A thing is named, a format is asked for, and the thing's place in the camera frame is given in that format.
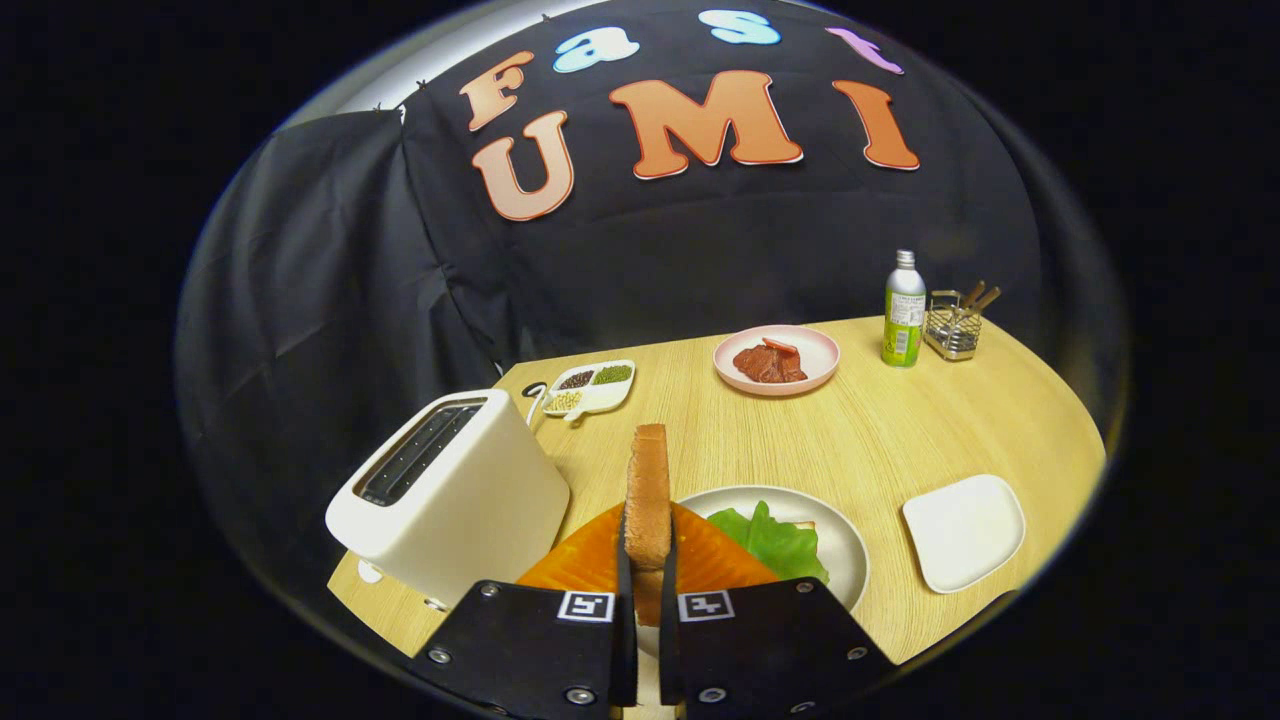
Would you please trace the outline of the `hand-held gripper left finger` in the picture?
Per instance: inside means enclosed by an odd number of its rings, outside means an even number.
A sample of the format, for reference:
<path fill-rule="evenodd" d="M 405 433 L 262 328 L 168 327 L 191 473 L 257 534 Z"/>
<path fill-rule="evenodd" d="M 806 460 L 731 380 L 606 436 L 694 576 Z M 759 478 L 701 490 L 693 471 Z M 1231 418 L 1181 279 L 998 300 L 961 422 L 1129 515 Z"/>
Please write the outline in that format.
<path fill-rule="evenodd" d="M 604 557 L 612 591 L 476 582 L 410 660 L 410 671 L 477 714 L 622 719 L 637 703 L 637 633 L 622 507 Z"/>

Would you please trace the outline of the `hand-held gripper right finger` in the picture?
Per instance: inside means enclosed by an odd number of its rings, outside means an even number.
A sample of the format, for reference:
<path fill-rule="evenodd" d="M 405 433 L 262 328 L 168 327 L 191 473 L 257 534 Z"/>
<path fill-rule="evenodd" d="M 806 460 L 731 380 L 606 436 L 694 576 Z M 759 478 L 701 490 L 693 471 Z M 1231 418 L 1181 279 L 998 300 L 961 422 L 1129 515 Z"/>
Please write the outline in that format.
<path fill-rule="evenodd" d="M 835 719 L 897 676 L 814 577 L 680 592 L 692 544 L 671 530 L 657 665 L 677 719 Z"/>

